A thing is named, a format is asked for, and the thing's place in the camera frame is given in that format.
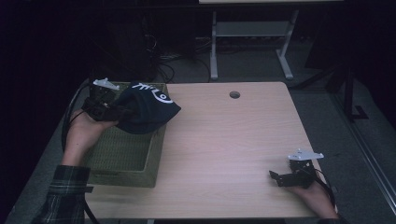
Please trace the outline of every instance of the dark background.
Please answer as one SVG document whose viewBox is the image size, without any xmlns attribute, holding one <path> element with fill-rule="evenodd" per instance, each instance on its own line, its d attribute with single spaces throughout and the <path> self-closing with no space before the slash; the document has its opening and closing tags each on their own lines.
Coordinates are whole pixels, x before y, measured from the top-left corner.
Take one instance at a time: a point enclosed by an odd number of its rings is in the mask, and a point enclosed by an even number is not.
<svg viewBox="0 0 396 224">
<path fill-rule="evenodd" d="M 296 34 L 318 34 L 307 66 L 326 69 L 340 60 L 347 62 L 396 127 L 395 4 L 375 0 L 348 3 L 346 8 L 326 14 L 318 33 L 302 25 L 303 21 L 313 22 L 309 13 L 299 19 Z M 197 22 L 210 22 L 211 16 L 207 12 L 173 16 L 157 12 L 154 21 L 141 29 L 143 14 L 136 11 L 103 13 L 73 10 L 74 5 L 59 0 L 0 3 L 0 222 L 17 201 L 83 80 L 107 76 L 150 81 L 155 77 L 157 55 L 147 53 L 143 34 L 156 34 L 165 45 L 179 47 L 193 57 L 193 38 L 207 32 Z M 180 15 L 187 19 L 178 20 Z M 135 36 L 125 38 L 119 33 L 128 30 L 125 24 L 132 24 L 129 34 Z M 125 49 L 133 49 L 136 54 L 126 55 L 120 46 L 130 43 L 131 38 L 134 44 Z M 125 63 L 109 58 L 97 44 Z"/>
</svg>

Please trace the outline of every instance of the gray carpet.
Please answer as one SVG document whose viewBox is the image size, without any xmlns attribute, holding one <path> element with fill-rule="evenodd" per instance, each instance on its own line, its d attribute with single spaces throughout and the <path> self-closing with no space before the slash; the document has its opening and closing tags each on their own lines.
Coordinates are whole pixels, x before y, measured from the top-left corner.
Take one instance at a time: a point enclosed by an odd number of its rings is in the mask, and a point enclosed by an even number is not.
<svg viewBox="0 0 396 224">
<path fill-rule="evenodd" d="M 318 70 L 304 68 L 310 43 L 294 42 L 290 45 L 287 58 L 294 80 L 286 80 L 275 55 L 277 43 L 269 47 L 249 49 L 235 54 L 220 54 L 219 80 L 217 82 L 237 81 L 282 81 L 293 86 L 312 77 Z M 176 60 L 167 63 L 175 69 L 175 83 L 207 82 L 209 55 L 197 56 L 201 61 Z M 327 83 L 323 78 L 304 91 L 290 91 L 297 111 L 301 117 L 311 145 L 316 152 L 325 155 L 319 160 L 324 174 L 336 188 L 335 199 L 340 214 L 350 223 L 390 224 L 396 223 L 384 197 L 383 191 L 375 181 L 366 160 L 361 153 L 360 144 L 350 131 L 350 123 L 337 109 L 337 101 L 342 93 L 330 95 L 323 90 Z M 162 77 L 154 82 L 162 82 Z M 367 145 L 394 185 L 396 180 L 394 159 L 396 159 L 396 132 L 377 109 L 368 91 L 356 83 L 354 103 L 363 107 L 370 119 L 357 120 L 358 128 Z M 7 224 L 29 223 L 44 201 L 46 186 L 50 183 L 55 166 L 62 157 L 60 129 L 50 140 L 40 163 L 17 201 Z M 101 220 L 102 223 L 143 223 L 145 220 Z M 315 223 L 315 218 L 288 219 L 289 224 Z"/>
</svg>

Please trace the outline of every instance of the wooden table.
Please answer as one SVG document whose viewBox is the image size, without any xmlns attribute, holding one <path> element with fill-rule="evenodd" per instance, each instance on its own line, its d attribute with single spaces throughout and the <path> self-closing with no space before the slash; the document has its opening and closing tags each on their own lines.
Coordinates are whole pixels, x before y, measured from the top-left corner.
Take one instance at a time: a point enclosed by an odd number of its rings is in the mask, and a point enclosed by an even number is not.
<svg viewBox="0 0 396 224">
<path fill-rule="evenodd" d="M 313 216 L 268 173 L 289 174 L 287 156 L 299 147 L 312 150 L 285 84 L 169 84 L 168 90 L 182 109 L 167 124 L 156 187 L 95 185 L 86 199 L 96 217 Z"/>
</svg>

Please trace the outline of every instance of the white bracket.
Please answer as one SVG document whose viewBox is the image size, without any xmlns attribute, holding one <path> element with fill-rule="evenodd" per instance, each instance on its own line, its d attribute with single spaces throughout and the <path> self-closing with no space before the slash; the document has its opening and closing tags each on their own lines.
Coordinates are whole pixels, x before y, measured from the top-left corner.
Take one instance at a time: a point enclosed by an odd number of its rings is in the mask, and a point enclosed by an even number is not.
<svg viewBox="0 0 396 224">
<path fill-rule="evenodd" d="M 113 83 L 109 82 L 108 78 L 101 79 L 101 80 L 96 79 L 93 82 L 93 85 L 109 88 L 109 89 L 115 90 L 115 91 L 119 91 L 120 90 L 120 86 L 116 86 Z"/>
<path fill-rule="evenodd" d="M 324 158 L 323 154 L 321 154 L 321 153 L 304 151 L 304 150 L 301 150 L 300 148 L 297 149 L 297 152 L 295 154 L 291 154 L 288 157 L 289 157 L 289 160 L 291 160 L 291 161 L 307 161 L 307 160 Z"/>
</svg>

